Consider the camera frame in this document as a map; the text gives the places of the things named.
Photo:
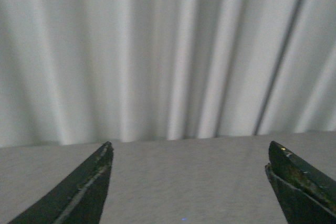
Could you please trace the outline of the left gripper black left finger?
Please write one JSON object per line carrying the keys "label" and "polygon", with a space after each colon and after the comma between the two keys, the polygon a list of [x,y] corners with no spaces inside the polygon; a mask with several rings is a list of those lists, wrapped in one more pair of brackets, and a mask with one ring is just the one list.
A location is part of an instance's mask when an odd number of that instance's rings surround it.
{"label": "left gripper black left finger", "polygon": [[112,163],[113,147],[105,142],[10,223],[99,223],[108,195]]}

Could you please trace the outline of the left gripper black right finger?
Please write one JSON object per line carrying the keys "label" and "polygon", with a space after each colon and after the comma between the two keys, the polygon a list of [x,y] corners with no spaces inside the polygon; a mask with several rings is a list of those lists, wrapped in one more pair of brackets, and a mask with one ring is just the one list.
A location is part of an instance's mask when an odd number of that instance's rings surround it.
{"label": "left gripper black right finger", "polygon": [[272,141],[267,178],[287,223],[335,223],[335,180]]}

